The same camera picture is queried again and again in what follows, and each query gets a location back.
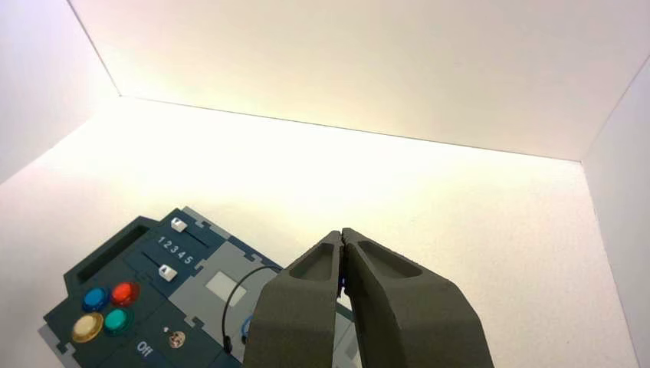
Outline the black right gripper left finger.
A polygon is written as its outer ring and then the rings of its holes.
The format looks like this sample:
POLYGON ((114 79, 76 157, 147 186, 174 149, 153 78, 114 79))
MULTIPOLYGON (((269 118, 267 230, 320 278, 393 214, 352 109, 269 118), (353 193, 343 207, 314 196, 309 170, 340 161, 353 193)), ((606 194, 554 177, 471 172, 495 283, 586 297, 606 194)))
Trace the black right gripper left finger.
POLYGON ((263 287, 245 367, 330 367, 342 235, 331 231, 263 287))

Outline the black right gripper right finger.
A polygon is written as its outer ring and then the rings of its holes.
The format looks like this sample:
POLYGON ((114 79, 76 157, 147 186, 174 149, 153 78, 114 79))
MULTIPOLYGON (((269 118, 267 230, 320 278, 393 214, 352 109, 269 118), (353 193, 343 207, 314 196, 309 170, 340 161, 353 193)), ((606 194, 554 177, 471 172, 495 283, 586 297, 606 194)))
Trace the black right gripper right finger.
POLYGON ((480 318, 447 278, 344 228, 345 293, 364 367, 492 367, 480 318))

